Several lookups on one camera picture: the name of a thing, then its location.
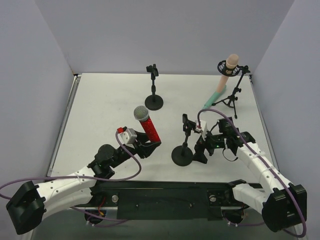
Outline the red glitter microphone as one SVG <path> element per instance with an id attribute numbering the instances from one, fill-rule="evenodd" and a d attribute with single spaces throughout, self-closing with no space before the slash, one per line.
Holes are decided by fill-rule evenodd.
<path id="1" fill-rule="evenodd" d="M 161 142 L 158 132 L 150 118 L 149 110 L 144 105 L 137 106 L 133 111 L 134 118 L 140 122 L 150 142 Z"/>

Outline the mint green microphone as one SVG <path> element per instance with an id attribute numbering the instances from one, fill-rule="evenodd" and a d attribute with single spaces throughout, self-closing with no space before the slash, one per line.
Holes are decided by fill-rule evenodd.
<path id="1" fill-rule="evenodd" d="M 218 87 L 215 92 L 211 95 L 211 97 L 206 101 L 204 106 L 202 107 L 203 109 L 210 108 L 213 103 L 215 103 L 221 95 L 226 91 L 227 86 L 224 85 L 223 87 Z"/>

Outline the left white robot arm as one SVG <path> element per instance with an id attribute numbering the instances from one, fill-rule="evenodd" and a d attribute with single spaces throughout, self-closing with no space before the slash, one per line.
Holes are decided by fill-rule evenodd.
<path id="1" fill-rule="evenodd" d="M 31 179 L 23 184 L 6 204 L 6 210 L 18 235 L 35 229 L 46 217 L 67 208 L 87 204 L 93 197 L 91 189 L 101 182 L 111 181 L 114 168 L 138 155 L 149 157 L 160 146 L 155 130 L 138 132 L 120 127 L 115 134 L 119 148 L 102 145 L 91 163 L 67 176 L 49 177 L 35 184 Z"/>

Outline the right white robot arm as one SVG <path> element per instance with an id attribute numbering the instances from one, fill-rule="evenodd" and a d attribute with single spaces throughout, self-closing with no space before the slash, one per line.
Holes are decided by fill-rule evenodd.
<path id="1" fill-rule="evenodd" d="M 229 118 L 220 119 L 219 134 L 213 135 L 207 123 L 199 120 L 195 132 L 201 136 L 195 145 L 194 158 L 210 155 L 216 149 L 229 149 L 255 176 L 263 191 L 237 180 L 230 183 L 232 198 L 242 202 L 261 214 L 266 226 L 278 232 L 307 220 L 307 191 L 302 185 L 294 185 L 284 177 L 261 151 L 256 140 L 248 132 L 239 132 Z"/>

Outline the black round-base clip stand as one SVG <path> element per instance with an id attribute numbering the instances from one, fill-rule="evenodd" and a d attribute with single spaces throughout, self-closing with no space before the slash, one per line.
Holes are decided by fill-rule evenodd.
<path id="1" fill-rule="evenodd" d="M 172 161 L 180 166 L 186 167 L 193 161 L 193 152 L 188 147 L 188 139 L 191 136 L 192 131 L 196 129 L 196 123 L 188 119 L 188 115 L 184 113 L 182 115 L 182 130 L 185 134 L 185 139 L 182 145 L 176 146 L 171 152 Z"/>

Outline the pink microphone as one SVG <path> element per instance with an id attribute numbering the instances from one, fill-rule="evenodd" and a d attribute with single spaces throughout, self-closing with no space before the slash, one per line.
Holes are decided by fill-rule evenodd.
<path id="1" fill-rule="evenodd" d="M 217 93 L 221 93 L 224 90 L 229 77 L 233 74 L 233 71 L 238 66 L 238 62 L 239 56 L 237 54 L 231 54 L 226 60 L 223 60 L 218 64 L 217 68 L 221 73 L 221 77 L 216 87 Z"/>

